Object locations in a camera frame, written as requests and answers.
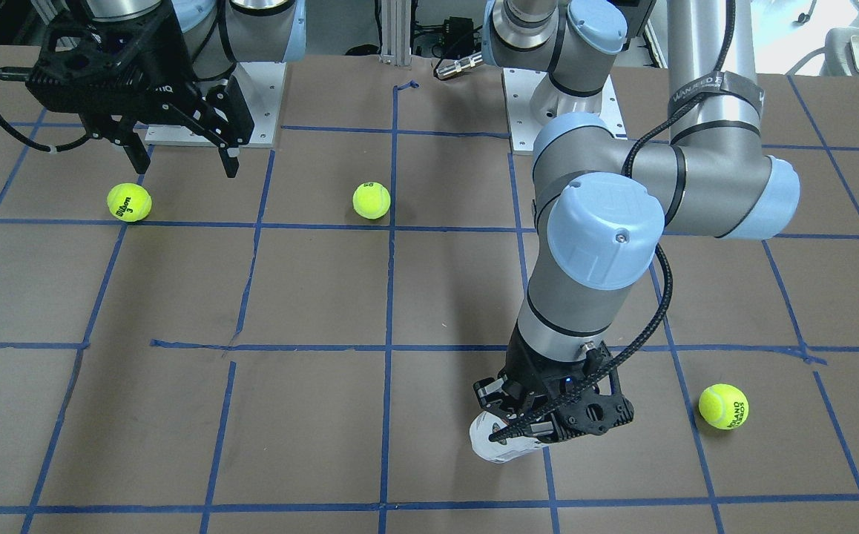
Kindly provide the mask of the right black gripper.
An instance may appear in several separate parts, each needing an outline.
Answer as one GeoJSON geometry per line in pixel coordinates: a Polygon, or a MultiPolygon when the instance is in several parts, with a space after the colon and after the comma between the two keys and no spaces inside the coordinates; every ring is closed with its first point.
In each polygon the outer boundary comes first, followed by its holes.
{"type": "Polygon", "coordinates": [[[254,129],[235,81],[200,88],[172,4],[69,4],[47,26],[25,84],[49,111],[78,114],[91,135],[119,143],[138,174],[148,171],[147,146],[135,131],[114,133],[114,117],[127,129],[179,125],[203,136],[229,179],[254,129]]]}

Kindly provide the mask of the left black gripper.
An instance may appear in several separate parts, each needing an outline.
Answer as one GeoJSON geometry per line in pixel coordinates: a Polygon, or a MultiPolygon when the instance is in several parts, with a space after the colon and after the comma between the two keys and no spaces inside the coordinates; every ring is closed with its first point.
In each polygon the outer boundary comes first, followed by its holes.
{"type": "Polygon", "coordinates": [[[584,380],[589,372],[596,371],[611,358],[610,349],[602,344],[575,362],[553,360],[538,354],[522,339],[519,329],[514,328],[501,377],[485,378],[473,384],[481,408],[473,426],[483,423],[486,415],[514,421],[532,409],[541,408],[548,401],[571,392],[576,382],[584,380]]]}

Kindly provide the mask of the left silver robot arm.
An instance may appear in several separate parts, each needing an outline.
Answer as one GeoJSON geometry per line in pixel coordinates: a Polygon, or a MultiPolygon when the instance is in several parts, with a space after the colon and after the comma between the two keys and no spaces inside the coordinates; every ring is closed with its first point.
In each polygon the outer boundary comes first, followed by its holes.
{"type": "Polygon", "coordinates": [[[559,113],[533,146],[536,266],[496,378],[474,386],[484,442],[555,443],[632,419],[616,369],[663,321],[664,231],[764,240],[792,219],[800,182],[764,155],[764,92],[748,1],[669,2],[666,122],[634,142],[591,111],[559,113]],[[652,136],[669,132],[668,143],[652,136]]]}

